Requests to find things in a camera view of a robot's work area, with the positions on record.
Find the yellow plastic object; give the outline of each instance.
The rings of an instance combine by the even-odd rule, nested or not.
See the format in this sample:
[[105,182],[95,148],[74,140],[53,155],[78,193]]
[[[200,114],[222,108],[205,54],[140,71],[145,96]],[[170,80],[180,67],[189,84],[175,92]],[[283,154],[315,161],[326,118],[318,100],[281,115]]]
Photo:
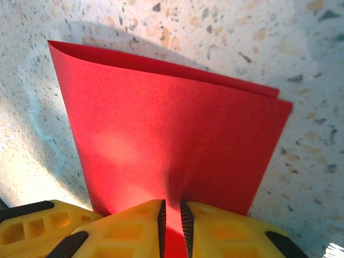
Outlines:
[[193,243],[188,243],[192,234],[184,232],[187,248],[193,244],[192,258],[285,258],[265,235],[273,231],[286,236],[279,228],[213,206],[186,204],[193,216]]
[[73,233],[86,231],[89,236],[73,258],[159,258],[157,220],[161,208],[165,209],[165,221],[160,231],[164,234],[164,205],[163,200],[151,200],[78,228]]
[[52,242],[55,244],[78,227],[103,217],[58,200],[50,202],[54,204],[51,209],[5,219],[0,223],[0,258],[19,252],[21,257],[39,257],[25,256],[25,250],[29,254],[35,253],[30,249],[38,246],[40,249],[37,250],[47,254],[54,248]]

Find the rectangular hole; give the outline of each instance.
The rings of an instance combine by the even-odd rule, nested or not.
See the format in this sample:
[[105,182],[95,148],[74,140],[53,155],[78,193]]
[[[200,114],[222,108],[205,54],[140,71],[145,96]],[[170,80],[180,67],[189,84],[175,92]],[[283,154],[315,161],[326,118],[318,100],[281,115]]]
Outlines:
[[105,234],[107,239],[137,240],[141,237],[144,226],[139,223],[123,223],[112,225]]
[[1,242],[4,245],[24,240],[23,223],[16,223],[8,226],[1,235]]
[[88,217],[88,216],[86,216],[86,215],[81,215],[81,221],[82,222],[86,222],[86,221],[88,221],[88,220],[90,220],[91,218],[90,217]]
[[101,246],[93,253],[92,258],[132,258],[134,253],[134,247]]
[[256,246],[232,246],[221,250],[222,258],[263,258]]
[[60,212],[49,216],[52,229],[66,227],[70,223],[68,212]]
[[30,238],[37,238],[46,233],[43,219],[37,219],[28,222],[28,230]]
[[250,238],[245,227],[239,223],[213,223],[210,230],[214,238],[219,240],[244,240]]

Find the folded red paper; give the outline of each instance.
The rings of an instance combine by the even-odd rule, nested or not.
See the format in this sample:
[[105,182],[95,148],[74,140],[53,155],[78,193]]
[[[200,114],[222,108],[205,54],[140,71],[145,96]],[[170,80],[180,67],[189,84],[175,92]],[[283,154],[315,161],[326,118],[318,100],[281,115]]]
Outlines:
[[166,199],[166,257],[184,254],[181,199],[247,213],[292,109],[278,90],[107,49],[49,47],[95,211]]

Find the red card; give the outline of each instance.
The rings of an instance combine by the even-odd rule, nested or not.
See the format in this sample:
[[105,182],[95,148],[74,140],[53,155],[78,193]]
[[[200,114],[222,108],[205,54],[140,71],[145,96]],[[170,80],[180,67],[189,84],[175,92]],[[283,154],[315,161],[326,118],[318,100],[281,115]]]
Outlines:
[[246,214],[292,109],[278,90],[49,41],[95,211],[166,199],[166,257],[185,256],[179,202]]

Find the black rubber pad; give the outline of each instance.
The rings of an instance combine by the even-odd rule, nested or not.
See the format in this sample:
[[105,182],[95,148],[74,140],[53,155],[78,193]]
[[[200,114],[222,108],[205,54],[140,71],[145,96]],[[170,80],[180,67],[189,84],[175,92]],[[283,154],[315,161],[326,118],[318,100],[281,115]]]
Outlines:
[[157,216],[157,230],[159,234],[159,253],[160,258],[165,254],[165,239],[166,239],[166,201],[162,200],[160,211]]
[[46,258],[72,258],[88,238],[86,231],[80,231],[65,237]]
[[17,218],[30,213],[49,210],[55,207],[55,204],[45,200],[43,202],[26,204],[5,210],[0,210],[0,223],[7,219]]
[[305,253],[287,236],[283,236],[273,231],[265,232],[265,235],[267,235],[285,258],[308,258],[308,256],[305,255]]
[[187,255],[188,258],[192,258],[194,246],[194,217],[184,201],[181,201],[181,218]]

